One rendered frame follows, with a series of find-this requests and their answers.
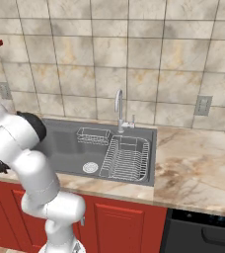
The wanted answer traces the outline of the grey kitchen sink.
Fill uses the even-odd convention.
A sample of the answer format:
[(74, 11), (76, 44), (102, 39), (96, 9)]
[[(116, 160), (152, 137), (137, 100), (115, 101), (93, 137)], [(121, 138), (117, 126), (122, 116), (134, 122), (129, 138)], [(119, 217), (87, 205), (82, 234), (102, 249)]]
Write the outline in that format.
[[(53, 119), (44, 119), (42, 122), (46, 126), (46, 138), (36, 146), (36, 150), (42, 152), (49, 159), (50, 166), (55, 172), (144, 186), (152, 186), (154, 184), (157, 142), (156, 130), (135, 127), (127, 128), (123, 133), (119, 133), (117, 126), (112, 125)], [(110, 142), (108, 145), (79, 142), (77, 139), (77, 131), (80, 127), (109, 129), (111, 131), (110, 142), (114, 135), (147, 139), (150, 143), (147, 178), (141, 182), (131, 182), (100, 177), (100, 170)]]

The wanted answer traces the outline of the grey wall socket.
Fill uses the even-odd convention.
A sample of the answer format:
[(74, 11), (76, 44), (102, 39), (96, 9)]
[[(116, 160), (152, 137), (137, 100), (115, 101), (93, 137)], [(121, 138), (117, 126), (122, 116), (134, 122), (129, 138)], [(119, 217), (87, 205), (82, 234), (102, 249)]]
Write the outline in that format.
[(7, 82), (0, 82), (0, 95), (4, 100), (11, 100), (12, 94)]
[(211, 96), (197, 96), (197, 101), (194, 109), (194, 114), (196, 116), (205, 116), (207, 117), (209, 114), (210, 106), (212, 103)]

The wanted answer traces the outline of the black dishwasher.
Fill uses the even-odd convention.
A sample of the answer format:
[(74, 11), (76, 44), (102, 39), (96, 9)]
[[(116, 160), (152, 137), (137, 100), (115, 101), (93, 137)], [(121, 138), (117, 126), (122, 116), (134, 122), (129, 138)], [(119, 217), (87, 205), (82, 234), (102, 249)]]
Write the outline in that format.
[(204, 227), (225, 228), (225, 216), (168, 209), (160, 253), (225, 253), (225, 247), (206, 243)]

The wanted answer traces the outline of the silver sink tap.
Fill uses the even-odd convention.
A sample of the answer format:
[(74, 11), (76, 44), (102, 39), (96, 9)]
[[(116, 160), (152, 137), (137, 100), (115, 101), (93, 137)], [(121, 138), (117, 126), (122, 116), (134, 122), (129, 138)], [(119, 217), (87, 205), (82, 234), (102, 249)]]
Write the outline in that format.
[(122, 90), (118, 89), (114, 100), (114, 111), (118, 113), (117, 131), (123, 133), (126, 128), (135, 128), (135, 122), (128, 123), (122, 116)]

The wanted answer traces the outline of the red cupboard door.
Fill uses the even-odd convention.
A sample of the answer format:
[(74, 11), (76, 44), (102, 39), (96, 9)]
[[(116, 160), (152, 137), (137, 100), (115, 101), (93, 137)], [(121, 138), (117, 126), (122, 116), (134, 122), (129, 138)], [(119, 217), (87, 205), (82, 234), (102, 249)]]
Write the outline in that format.
[(38, 253), (46, 242), (45, 221), (24, 213), (20, 184), (0, 181), (0, 246), (26, 253)]
[(160, 253), (167, 209), (83, 195), (87, 253)]

